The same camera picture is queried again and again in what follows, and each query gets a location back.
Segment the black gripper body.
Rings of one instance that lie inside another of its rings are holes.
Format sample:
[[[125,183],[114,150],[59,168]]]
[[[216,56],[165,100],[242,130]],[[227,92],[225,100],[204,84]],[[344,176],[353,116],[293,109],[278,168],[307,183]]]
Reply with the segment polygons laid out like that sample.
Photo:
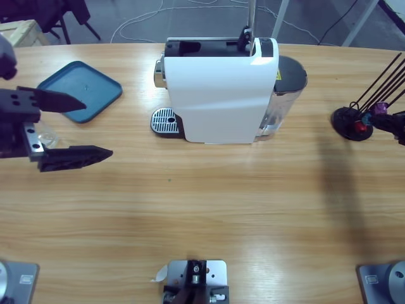
[[[1,89],[1,158],[40,162],[45,148],[34,124],[41,118],[44,96],[42,90],[29,87]]]

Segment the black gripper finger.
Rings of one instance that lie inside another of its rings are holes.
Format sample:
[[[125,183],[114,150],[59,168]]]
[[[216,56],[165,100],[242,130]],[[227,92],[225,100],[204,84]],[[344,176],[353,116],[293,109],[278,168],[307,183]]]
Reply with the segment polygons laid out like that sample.
[[[404,111],[374,115],[371,124],[377,129],[393,134],[398,143],[404,143]]]
[[[102,162],[112,155],[112,150],[94,145],[45,149],[37,168],[40,172],[79,169]]]
[[[77,98],[62,92],[36,89],[34,91],[34,98],[42,111],[70,112],[87,108]]]

